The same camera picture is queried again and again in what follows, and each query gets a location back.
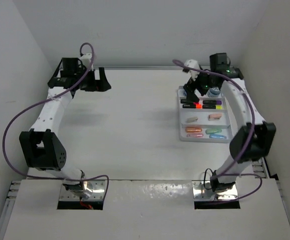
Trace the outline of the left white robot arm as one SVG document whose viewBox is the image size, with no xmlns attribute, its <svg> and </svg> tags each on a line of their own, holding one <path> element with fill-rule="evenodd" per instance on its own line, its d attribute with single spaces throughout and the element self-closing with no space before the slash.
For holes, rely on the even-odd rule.
<svg viewBox="0 0 290 240">
<path fill-rule="evenodd" d="M 91 196 L 92 186 L 89 181 L 84 181 L 85 174 L 82 170 L 66 162 L 67 152 L 57 133 L 65 109 L 76 91 L 106 92 L 111 89 L 103 67 L 99 68 L 99 79 L 96 79 L 91 58 L 91 53 L 79 58 L 62 58 L 47 83 L 48 102 L 44 103 L 31 128 L 19 135 L 27 166 L 61 178 L 65 189 L 81 198 Z"/>
</svg>

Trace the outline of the pink cap black highlighter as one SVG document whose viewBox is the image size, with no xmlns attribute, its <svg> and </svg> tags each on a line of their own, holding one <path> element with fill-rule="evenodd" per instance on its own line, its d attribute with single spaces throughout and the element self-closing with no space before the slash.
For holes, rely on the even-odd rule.
<svg viewBox="0 0 290 240">
<path fill-rule="evenodd" d="M 198 102 L 193 102 L 193 101 L 186 100 L 186 99 L 181 99 L 180 103 L 181 104 L 198 104 Z"/>
</svg>

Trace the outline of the purple cap black highlighter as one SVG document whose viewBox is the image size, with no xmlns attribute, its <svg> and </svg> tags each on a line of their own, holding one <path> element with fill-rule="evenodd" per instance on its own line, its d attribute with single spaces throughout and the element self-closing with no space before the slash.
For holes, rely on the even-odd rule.
<svg viewBox="0 0 290 240">
<path fill-rule="evenodd" d="M 204 100 L 203 104 L 204 105 L 221 105 L 222 101 L 221 100 Z"/>
</svg>

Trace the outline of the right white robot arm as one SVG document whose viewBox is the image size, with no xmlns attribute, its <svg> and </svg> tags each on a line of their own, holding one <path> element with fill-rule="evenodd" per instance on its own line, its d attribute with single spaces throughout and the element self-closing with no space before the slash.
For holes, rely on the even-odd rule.
<svg viewBox="0 0 290 240">
<path fill-rule="evenodd" d="M 252 161 L 267 156 L 276 133 L 275 124 L 267 123 L 257 112 L 242 72 L 228 60 L 226 53 L 211 55 L 209 70 L 203 70 L 193 59 L 185 63 L 174 61 L 191 75 L 183 86 L 188 103 L 197 106 L 200 99 L 196 92 L 204 96 L 212 88 L 218 88 L 229 102 L 239 128 L 230 142 L 230 155 L 210 178 L 213 192 L 229 189 Z"/>
</svg>

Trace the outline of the beige eraser block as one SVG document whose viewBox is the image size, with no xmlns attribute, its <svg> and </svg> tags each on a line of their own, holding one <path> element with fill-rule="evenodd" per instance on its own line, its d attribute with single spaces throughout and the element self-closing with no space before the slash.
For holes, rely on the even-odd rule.
<svg viewBox="0 0 290 240">
<path fill-rule="evenodd" d="M 186 119 L 186 123 L 194 123 L 198 120 L 198 117 L 189 117 Z"/>
</svg>

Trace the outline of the orange pastel highlighter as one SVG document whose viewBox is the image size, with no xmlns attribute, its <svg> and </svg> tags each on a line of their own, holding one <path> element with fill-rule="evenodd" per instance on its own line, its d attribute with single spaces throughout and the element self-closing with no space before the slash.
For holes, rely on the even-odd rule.
<svg viewBox="0 0 290 240">
<path fill-rule="evenodd" d="M 199 127 L 186 127 L 185 132 L 187 132 L 187 133 L 201 133 L 202 129 Z"/>
</svg>

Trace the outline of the blue pastel highlighter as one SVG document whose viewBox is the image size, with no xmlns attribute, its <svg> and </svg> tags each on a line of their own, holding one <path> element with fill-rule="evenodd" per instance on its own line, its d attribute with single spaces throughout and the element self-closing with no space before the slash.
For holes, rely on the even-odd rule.
<svg viewBox="0 0 290 240">
<path fill-rule="evenodd" d="M 210 134 L 209 135 L 210 139 L 227 139 L 227 137 L 225 135 L 222 134 Z"/>
</svg>

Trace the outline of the yellow cap black highlighter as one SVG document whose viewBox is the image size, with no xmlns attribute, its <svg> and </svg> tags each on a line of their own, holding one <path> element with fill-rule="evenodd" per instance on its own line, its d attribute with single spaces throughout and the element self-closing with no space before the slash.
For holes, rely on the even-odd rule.
<svg viewBox="0 0 290 240">
<path fill-rule="evenodd" d="M 208 109 L 208 110 L 221 110 L 221 105 L 211 105 L 211 104 L 204 104 L 202 105 L 202 109 Z"/>
</svg>

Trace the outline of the green pastel highlighter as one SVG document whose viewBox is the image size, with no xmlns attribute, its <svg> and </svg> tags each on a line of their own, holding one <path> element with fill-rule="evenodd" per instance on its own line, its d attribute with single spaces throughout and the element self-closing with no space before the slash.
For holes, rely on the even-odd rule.
<svg viewBox="0 0 290 240">
<path fill-rule="evenodd" d="M 221 128 L 208 128 L 205 130 L 205 133 L 207 135 L 210 135 L 210 134 L 219 134 L 222 132 L 222 129 Z"/>
</svg>

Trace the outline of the orange cap black highlighter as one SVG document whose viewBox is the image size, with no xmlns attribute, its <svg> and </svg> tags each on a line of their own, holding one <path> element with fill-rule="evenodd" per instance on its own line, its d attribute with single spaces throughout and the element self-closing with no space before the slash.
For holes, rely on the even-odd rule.
<svg viewBox="0 0 290 240">
<path fill-rule="evenodd" d="M 202 105 L 201 104 L 183 104 L 182 108 L 184 109 L 201 109 Z"/>
</svg>

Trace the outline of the pink pastel highlighter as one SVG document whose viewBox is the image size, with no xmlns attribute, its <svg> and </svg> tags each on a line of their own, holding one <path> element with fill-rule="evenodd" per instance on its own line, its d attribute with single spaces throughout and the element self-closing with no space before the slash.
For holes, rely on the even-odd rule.
<svg viewBox="0 0 290 240">
<path fill-rule="evenodd" d="M 188 137 L 188 138 L 202 138 L 203 136 L 204 136 L 204 134 L 201 132 L 188 133 L 186 135 L 186 137 Z"/>
</svg>

